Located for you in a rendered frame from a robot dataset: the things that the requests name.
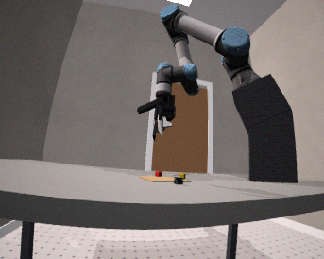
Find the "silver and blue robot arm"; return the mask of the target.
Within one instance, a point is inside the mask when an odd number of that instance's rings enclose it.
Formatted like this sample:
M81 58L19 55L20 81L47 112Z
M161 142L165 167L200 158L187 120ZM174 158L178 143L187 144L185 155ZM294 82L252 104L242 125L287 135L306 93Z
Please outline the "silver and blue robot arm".
M188 14L181 11L176 4L165 7L161 11L160 18L174 47L177 47L181 66L172 67L169 63L158 66L156 93L172 94L172 83L180 82L187 95L198 94L199 86L195 80L197 69L192 63L187 34L213 46L217 53L223 55L222 64L233 83L234 90L261 78L248 63L250 37L244 29L231 27L222 30L208 25L188 17Z

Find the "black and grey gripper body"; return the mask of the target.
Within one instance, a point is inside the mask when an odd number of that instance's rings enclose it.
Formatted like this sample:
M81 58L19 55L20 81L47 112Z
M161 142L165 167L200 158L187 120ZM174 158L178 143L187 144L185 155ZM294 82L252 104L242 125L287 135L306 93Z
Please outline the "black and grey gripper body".
M159 97L161 98L162 103L157 104L155 107L155 113L154 113L155 120L158 120L158 108L161 107L162 116L166 117L167 121L172 121L175 118L175 112L176 112L175 96L167 92L158 92L156 93L156 98ZM162 105L168 105L168 106L162 106Z

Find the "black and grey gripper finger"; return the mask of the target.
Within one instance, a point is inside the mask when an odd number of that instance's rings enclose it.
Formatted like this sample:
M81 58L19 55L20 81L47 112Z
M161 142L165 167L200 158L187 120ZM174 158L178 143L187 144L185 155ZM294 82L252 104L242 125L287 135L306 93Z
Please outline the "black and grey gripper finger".
M160 111L160 114L159 114ZM158 132L162 136L162 128L172 127L172 123L166 120L166 117L162 116L161 107L158 108Z
M165 128L162 128L162 131L165 131ZM155 118L154 118L154 124L153 124L153 139L154 139L154 141L156 139L157 132L158 132L158 120L155 120Z

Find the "black die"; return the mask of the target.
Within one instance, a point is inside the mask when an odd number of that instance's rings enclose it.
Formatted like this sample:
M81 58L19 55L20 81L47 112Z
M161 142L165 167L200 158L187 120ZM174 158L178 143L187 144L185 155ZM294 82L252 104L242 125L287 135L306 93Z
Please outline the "black die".
M174 184L183 184L183 177L174 177Z

